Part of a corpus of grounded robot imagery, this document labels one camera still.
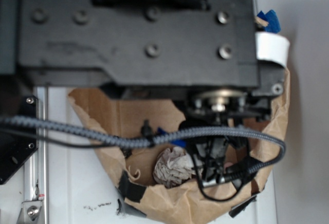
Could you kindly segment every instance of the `brown paper bag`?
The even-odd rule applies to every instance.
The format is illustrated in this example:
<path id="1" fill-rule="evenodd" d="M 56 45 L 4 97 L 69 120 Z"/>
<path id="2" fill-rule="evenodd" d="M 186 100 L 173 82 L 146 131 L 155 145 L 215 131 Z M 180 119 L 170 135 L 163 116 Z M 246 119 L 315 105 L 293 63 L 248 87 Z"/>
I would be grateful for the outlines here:
<path id="1" fill-rule="evenodd" d="M 290 77 L 286 71 L 285 92 L 272 102 L 271 121 L 256 123 L 249 119 L 246 125 L 284 139 L 288 122 L 289 94 Z M 168 132 L 177 130 L 185 119 L 169 100 L 113 101 L 99 89 L 75 89 L 69 94 L 69 101 L 85 127 L 127 138 L 140 136 L 140 128 L 145 119 L 150 121 L 153 130 L 161 127 Z M 252 157 L 261 161 L 270 160 L 279 152 L 278 146 L 266 141 L 251 140 L 250 143 Z M 203 224 L 218 218 L 252 194 L 262 191 L 272 170 L 272 166 L 261 169 L 255 179 L 230 201 L 209 201 L 202 196 L 195 180 L 171 189 L 155 183 L 152 172 L 156 158 L 169 146 L 171 145 L 165 144 L 151 149 L 133 150 L 127 160 L 117 147 L 95 150 L 117 188 L 123 172 L 127 172 L 130 182 L 146 186 L 139 201 L 126 198 L 125 203 L 143 212 L 147 218 L 168 224 Z M 228 161 L 237 162 L 238 157 L 235 150 L 228 150 Z M 224 199 L 234 194 L 235 188 L 229 183 L 205 191 L 210 196 Z"/>

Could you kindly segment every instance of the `black bracket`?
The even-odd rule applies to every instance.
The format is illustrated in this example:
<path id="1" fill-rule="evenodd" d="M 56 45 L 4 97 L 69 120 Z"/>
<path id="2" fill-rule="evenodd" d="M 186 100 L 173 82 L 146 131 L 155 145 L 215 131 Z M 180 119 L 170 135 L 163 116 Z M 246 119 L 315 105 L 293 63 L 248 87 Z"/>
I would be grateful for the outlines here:
<path id="1" fill-rule="evenodd" d="M 36 117 L 37 99 L 23 97 L 18 115 Z M 36 134 L 35 129 L 1 127 L 18 132 Z M 38 149 L 35 139 L 0 133 L 0 185 L 5 184 Z"/>

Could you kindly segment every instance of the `white wall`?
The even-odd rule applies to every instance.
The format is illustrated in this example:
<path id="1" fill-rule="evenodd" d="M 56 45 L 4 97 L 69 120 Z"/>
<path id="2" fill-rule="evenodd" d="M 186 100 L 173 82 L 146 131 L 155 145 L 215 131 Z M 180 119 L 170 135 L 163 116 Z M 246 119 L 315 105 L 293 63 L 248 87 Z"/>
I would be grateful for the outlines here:
<path id="1" fill-rule="evenodd" d="M 291 42 L 287 154 L 275 166 L 278 223 L 329 223 L 329 0 L 257 0 Z"/>

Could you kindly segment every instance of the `screw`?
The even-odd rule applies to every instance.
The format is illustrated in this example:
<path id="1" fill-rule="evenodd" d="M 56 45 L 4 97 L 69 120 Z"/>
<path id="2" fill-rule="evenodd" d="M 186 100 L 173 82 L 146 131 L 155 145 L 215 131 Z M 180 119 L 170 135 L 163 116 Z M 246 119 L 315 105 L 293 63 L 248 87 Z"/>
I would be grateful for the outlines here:
<path id="1" fill-rule="evenodd" d="M 220 47 L 218 53 L 224 60 L 232 58 L 232 49 L 229 44 L 225 44 L 224 46 Z"/>
<path id="2" fill-rule="evenodd" d="M 34 103 L 34 98 L 29 97 L 26 99 L 27 104 L 33 104 Z"/>
<path id="3" fill-rule="evenodd" d="M 220 22 L 221 24 L 227 24 L 229 22 L 230 16 L 228 15 L 227 12 L 219 12 L 217 14 L 217 20 L 218 22 Z"/>
<path id="4" fill-rule="evenodd" d="M 225 105 L 217 103 L 217 104 L 211 106 L 211 110 L 213 110 L 214 112 L 224 112 Z"/>
<path id="5" fill-rule="evenodd" d="M 41 8 L 37 8 L 32 12 L 31 19 L 37 24 L 43 24 L 49 19 L 48 14 Z"/>
<path id="6" fill-rule="evenodd" d="M 196 99 L 194 101 L 194 105 L 195 105 L 196 108 L 202 108 L 202 100 Z"/>
<path id="7" fill-rule="evenodd" d="M 272 93 L 274 95 L 281 95 L 283 93 L 283 86 L 280 83 L 274 84 L 272 86 Z"/>
<path id="8" fill-rule="evenodd" d="M 73 21 L 78 25 L 85 25 L 88 23 L 89 18 L 87 12 L 84 10 L 76 11 L 73 14 Z"/>
<path id="9" fill-rule="evenodd" d="M 36 206 L 31 206 L 31 207 L 29 207 L 29 209 L 27 210 L 27 215 L 28 215 L 29 217 L 34 217 L 34 216 L 36 216 L 36 215 L 38 215 L 38 214 L 39 214 L 39 210 L 37 209 Z"/>
<path id="10" fill-rule="evenodd" d="M 149 57 L 155 58 L 161 54 L 160 48 L 156 44 L 148 44 L 145 47 L 145 52 Z"/>
<path id="11" fill-rule="evenodd" d="M 145 16 L 150 21 L 157 21 L 161 17 L 161 11 L 158 7 L 149 7 L 146 12 Z"/>

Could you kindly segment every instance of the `black metal plate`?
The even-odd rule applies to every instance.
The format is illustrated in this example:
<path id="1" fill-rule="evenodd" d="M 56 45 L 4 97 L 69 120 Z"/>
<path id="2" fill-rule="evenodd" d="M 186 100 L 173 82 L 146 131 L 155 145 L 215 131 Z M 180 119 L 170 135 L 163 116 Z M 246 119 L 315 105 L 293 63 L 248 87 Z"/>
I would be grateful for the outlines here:
<path id="1" fill-rule="evenodd" d="M 36 107 L 28 104 L 24 97 L 22 99 L 19 115 L 35 117 Z M 12 129 L 28 132 L 35 135 L 35 129 Z M 5 184 L 38 149 L 35 139 L 0 133 L 0 185 Z"/>
<path id="2" fill-rule="evenodd" d="M 34 84 L 62 84 L 60 75 L 48 77 L 56 69 L 102 69 L 119 86 L 259 85 L 252 0 L 209 0 L 209 11 L 155 4 L 161 10 L 156 22 L 144 16 L 150 3 L 134 0 L 114 8 L 90 0 L 22 2 L 19 64 Z M 45 22 L 31 19 L 36 9 Z M 77 11 L 85 12 L 87 23 L 75 22 Z M 216 20 L 220 11 L 230 15 L 229 23 Z M 145 53 L 150 43 L 161 50 L 156 58 Z M 224 44 L 232 47 L 229 60 L 218 56 Z M 89 82 L 81 75 L 81 83 Z"/>

